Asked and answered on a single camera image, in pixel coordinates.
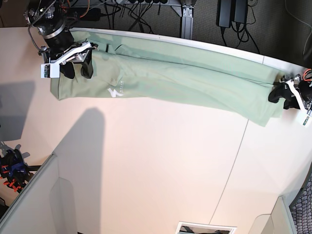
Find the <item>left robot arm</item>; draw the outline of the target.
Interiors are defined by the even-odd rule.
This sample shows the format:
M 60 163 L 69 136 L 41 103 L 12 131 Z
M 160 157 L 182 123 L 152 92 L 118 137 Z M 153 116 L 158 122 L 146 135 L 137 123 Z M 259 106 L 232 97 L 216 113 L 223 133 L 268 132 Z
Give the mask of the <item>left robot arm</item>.
M 284 75 L 275 82 L 268 101 L 278 103 L 285 99 L 284 109 L 295 108 L 309 113 L 312 110 L 312 70 L 307 69 L 302 75 L 294 77 Z

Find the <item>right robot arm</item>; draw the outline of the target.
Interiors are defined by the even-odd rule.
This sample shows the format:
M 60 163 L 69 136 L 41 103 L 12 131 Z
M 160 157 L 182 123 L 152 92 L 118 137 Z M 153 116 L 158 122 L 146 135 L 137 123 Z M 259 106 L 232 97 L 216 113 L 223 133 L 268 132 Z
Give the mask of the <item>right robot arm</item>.
M 87 40 L 76 42 L 71 28 L 87 15 L 90 8 L 72 8 L 68 0 L 32 0 L 24 13 L 30 31 L 36 28 L 46 42 L 35 45 L 43 58 L 40 66 L 42 78 L 75 77 L 74 64 L 81 65 L 80 73 L 90 79 L 93 75 L 92 51 L 97 44 Z

